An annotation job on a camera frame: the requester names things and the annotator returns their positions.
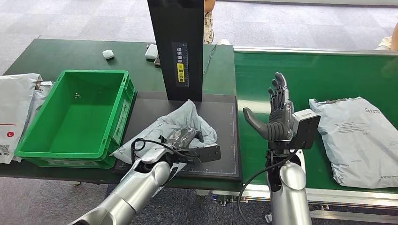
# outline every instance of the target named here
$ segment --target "humanoid robot hand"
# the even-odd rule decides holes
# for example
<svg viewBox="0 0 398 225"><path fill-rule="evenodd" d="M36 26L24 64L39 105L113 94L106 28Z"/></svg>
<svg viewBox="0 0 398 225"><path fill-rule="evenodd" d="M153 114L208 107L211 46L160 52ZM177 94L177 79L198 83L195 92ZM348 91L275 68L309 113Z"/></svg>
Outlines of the humanoid robot hand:
<svg viewBox="0 0 398 225"><path fill-rule="evenodd" d="M283 74L275 73L272 88L268 88L271 112L268 123L257 119L249 108L243 108L246 121L267 141L289 140L292 137L293 103L289 100L289 90Z"/></svg>

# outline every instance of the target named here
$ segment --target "gray carpet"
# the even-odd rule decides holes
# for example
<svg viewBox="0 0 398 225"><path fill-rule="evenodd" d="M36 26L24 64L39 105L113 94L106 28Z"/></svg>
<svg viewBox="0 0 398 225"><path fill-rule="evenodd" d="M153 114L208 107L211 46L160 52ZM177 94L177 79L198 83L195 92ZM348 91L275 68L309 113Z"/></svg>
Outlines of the gray carpet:
<svg viewBox="0 0 398 225"><path fill-rule="evenodd" d="M109 185L107 195L116 187ZM250 201L242 210L253 225L265 224L264 216L271 212L269 202ZM397 215L396 210L370 210L334 207L334 210L358 213ZM131 225L244 225L236 202L221 206L212 201L212 195L200 197L195 190L165 188L160 191L134 218ZM313 219L313 225L376 225L343 220Z"/></svg>
<svg viewBox="0 0 398 225"><path fill-rule="evenodd" d="M390 36L397 8L273 5L217 1L214 39L233 45L375 49ZM146 0L0 0L0 75L34 38L153 42ZM0 178L0 224L67 224L100 203L107 185ZM253 224L269 203L243 204ZM363 209L350 208L353 211ZM373 213L398 214L373 210ZM242 224L236 204L222 207L194 190L165 189L134 224ZM359 224L315 220L320 224Z"/></svg>

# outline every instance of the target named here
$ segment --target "green plastic crate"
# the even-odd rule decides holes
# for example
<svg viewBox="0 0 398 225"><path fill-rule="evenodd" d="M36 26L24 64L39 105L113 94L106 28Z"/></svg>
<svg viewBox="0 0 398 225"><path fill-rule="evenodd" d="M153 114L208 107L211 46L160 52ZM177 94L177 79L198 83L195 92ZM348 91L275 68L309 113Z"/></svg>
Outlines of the green plastic crate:
<svg viewBox="0 0 398 225"><path fill-rule="evenodd" d="M14 155L46 167L113 167L135 94L127 71L63 71Z"/></svg>

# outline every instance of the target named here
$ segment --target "robotic arm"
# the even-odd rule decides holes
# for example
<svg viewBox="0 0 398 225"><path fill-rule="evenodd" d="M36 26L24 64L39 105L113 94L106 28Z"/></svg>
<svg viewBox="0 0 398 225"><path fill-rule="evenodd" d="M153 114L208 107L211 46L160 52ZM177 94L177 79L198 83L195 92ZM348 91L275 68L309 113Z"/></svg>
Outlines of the robotic arm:
<svg viewBox="0 0 398 225"><path fill-rule="evenodd" d="M321 117L310 109L294 113L285 77L275 74L268 89L271 99L269 123L258 120L249 108L243 109L246 121L268 141L266 168L251 177L239 194L259 174L267 171L274 225L311 225L306 195L306 175L301 168L298 150L310 149ZM249 223L240 209L246 223Z"/></svg>
<svg viewBox="0 0 398 225"><path fill-rule="evenodd" d="M203 141L199 131L182 127L176 129L169 139L160 136L161 142L136 139L132 143L134 151L142 150L145 142L156 143L161 148L148 150L134 162L119 185L101 204L70 225L128 225L159 188L176 174L177 168L172 169L174 163L204 163L221 158L218 145L189 149L194 138ZM143 142L140 149L135 149L137 142Z"/></svg>

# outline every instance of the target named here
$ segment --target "black cable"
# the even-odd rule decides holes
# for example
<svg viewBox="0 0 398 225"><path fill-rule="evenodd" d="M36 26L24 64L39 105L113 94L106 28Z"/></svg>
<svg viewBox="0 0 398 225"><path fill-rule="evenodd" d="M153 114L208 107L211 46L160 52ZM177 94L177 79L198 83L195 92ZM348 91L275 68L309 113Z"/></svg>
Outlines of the black cable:
<svg viewBox="0 0 398 225"><path fill-rule="evenodd" d="M142 143L143 143L142 147L139 148L139 149L136 149L136 143L137 143L137 142L142 142ZM187 156L187 155L181 154L180 152L176 151L175 149L173 149L173 148L171 148L171 147L169 147L169 146L167 146L167 145L165 145L165 144L163 144L163 143L161 143L161 142L152 141L152 140L146 140L146 139L141 138L141 137L137 138L136 140L134 140L134 141L131 143L131 151L132 151L132 155L131 155L131 156L133 156L134 152L136 152L136 151L141 151L142 149L144 149L145 143L146 143L146 142L151 142L151 143L158 144L158 145L160 145L160 146L162 146L162 147L164 147L164 148L166 148L166 149L172 151L174 154L176 154L176 155L178 155L178 156L180 156L180 157L184 157L184 158L197 157L197 158L199 158L198 155L193 155L193 156L188 155L188 156Z"/></svg>
<svg viewBox="0 0 398 225"><path fill-rule="evenodd" d="M203 78L206 76L207 68L208 68L209 65L210 65L210 60L211 60L212 55L213 55L214 52L215 52L215 48L216 48L216 47L217 47L217 45L214 45L213 49L212 49L211 52L210 52L209 61L207 62L207 65L206 65L206 67L205 67L205 70L203 71Z"/></svg>
<svg viewBox="0 0 398 225"><path fill-rule="evenodd" d="M250 223L249 223L249 221L247 221L246 217L243 215L242 209L240 208L240 199L242 198L242 194L243 194L243 192L245 191L247 185L249 185L250 182L251 182L252 180L254 180L254 178L256 178L258 175L262 174L263 172L265 172L265 171L267 171L267 170L270 170L270 169L272 169L272 168L275 168L275 167L277 167L277 166L283 165L283 164L286 163L287 161L291 160L291 159L295 156L295 154L297 153L297 151L298 151L298 149L294 150L294 152L290 153L290 155L289 155L286 159L280 161L279 163L275 163L275 164L273 164L273 165L271 165L271 166L269 166L269 167L266 167L266 168L264 168L264 169L258 171L255 175L253 175L253 176L246 182L246 184L243 186L242 190L240 190L239 196L238 196L238 198L237 198L237 208L238 208L238 210L239 210L240 217L244 220L244 222L245 222L246 224L250 224Z"/></svg>

